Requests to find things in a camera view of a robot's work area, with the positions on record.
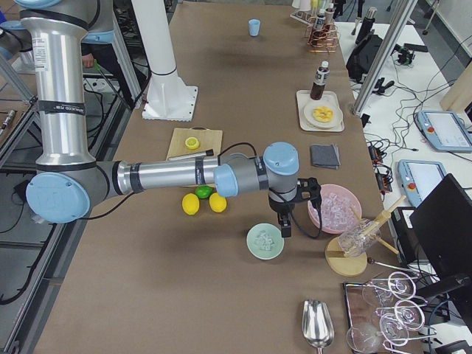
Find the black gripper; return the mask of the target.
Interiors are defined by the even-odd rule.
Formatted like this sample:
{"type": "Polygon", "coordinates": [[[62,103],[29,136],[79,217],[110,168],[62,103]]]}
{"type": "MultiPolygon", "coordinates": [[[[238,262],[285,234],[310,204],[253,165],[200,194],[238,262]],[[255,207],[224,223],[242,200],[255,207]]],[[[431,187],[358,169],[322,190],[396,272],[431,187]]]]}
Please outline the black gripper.
{"type": "Polygon", "coordinates": [[[310,202],[322,219],[322,187],[314,177],[298,178],[295,187],[290,192],[278,192],[269,188],[269,206],[276,212],[281,236],[291,236],[291,212],[296,204],[310,202]]]}

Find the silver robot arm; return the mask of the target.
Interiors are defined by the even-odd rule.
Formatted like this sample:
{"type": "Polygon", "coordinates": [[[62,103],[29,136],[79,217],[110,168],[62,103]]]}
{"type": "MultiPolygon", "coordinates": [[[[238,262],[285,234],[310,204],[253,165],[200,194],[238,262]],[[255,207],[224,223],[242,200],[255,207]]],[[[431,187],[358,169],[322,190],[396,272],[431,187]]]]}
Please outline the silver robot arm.
{"type": "Polygon", "coordinates": [[[31,210],[51,223],[69,223],[114,196],[162,187],[214,184],[232,197],[267,190],[282,236],[291,235],[295,204],[319,209],[321,187],[299,177],[296,148],[269,145],[262,156],[194,157],[165,162],[99,162],[89,152],[81,44],[114,39],[111,1],[21,1],[21,24],[32,37],[43,153],[27,186],[31,210]]]}

